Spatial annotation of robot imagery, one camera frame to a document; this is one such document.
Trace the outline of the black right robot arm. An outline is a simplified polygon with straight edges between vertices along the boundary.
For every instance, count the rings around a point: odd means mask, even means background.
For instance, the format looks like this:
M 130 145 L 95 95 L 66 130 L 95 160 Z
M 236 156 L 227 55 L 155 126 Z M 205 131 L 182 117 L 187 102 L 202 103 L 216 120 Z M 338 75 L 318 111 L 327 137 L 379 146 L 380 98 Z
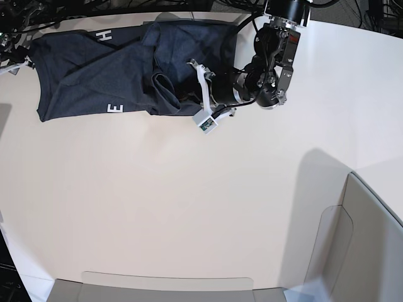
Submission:
M 28 49 L 17 45 L 20 38 L 21 35 L 1 33 L 1 75 L 10 73 L 15 76 L 22 67 L 35 68 L 28 56 Z

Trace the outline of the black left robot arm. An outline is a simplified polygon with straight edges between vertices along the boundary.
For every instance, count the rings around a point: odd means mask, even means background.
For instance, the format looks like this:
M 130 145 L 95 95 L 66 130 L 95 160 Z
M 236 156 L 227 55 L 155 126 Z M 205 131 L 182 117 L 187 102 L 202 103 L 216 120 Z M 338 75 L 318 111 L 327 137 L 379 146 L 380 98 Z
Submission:
M 246 25 L 254 25 L 260 16 L 268 17 L 261 28 L 254 29 L 254 56 L 241 69 L 229 63 L 223 74 L 216 74 L 194 59 L 188 62 L 201 87 L 201 110 L 193 116 L 200 128 L 213 128 L 220 119 L 250 104 L 264 109 L 285 104 L 300 40 L 297 28 L 307 26 L 311 6 L 310 1 L 265 1 L 262 8 L 240 23 L 221 44 L 222 59 L 227 43 Z

